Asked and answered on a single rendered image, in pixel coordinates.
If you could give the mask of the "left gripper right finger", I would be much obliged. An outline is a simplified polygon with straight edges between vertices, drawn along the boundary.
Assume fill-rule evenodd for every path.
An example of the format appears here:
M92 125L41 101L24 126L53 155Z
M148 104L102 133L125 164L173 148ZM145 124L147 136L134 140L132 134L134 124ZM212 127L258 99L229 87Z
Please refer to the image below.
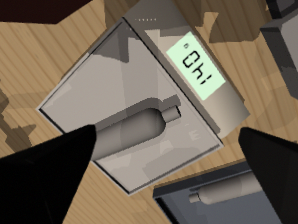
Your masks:
M298 144L250 127L238 142L281 223L298 224Z

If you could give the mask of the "grey gas cylinder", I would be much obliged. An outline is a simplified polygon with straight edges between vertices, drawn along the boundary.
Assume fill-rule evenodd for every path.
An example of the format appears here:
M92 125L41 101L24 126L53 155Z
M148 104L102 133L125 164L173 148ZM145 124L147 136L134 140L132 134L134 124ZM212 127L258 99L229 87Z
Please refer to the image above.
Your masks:
M96 132L97 140L90 161L113 155L163 133L166 123L181 117L174 105L162 112L146 108Z

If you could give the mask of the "red open-top box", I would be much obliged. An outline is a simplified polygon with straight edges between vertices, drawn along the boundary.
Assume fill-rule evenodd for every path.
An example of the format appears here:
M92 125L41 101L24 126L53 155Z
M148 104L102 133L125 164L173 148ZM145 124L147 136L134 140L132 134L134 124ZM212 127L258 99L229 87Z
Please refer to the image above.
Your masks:
M0 0L0 22L58 24L92 0Z

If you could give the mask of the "grey digital scale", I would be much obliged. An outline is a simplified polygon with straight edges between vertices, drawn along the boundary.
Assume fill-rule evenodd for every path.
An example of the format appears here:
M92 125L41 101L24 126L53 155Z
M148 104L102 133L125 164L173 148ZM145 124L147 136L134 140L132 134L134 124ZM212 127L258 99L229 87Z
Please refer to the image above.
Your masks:
M223 148L251 115L174 3L140 0L35 110L63 135L174 105L161 135L90 161L128 197Z

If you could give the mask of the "silver co2 cylinder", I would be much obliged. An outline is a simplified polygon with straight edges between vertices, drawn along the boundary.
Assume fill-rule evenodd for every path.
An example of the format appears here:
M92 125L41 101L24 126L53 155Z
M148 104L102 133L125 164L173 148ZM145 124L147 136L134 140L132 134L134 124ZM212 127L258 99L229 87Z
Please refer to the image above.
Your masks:
M198 193L189 195L191 203L214 204L262 191L252 171L203 185Z

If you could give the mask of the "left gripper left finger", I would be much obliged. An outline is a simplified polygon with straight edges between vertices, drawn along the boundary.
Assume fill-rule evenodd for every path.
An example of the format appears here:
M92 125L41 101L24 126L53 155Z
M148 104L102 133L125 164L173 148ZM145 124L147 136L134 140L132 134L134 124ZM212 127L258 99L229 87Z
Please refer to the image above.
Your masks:
M91 160L88 124L0 158L0 224L62 224Z

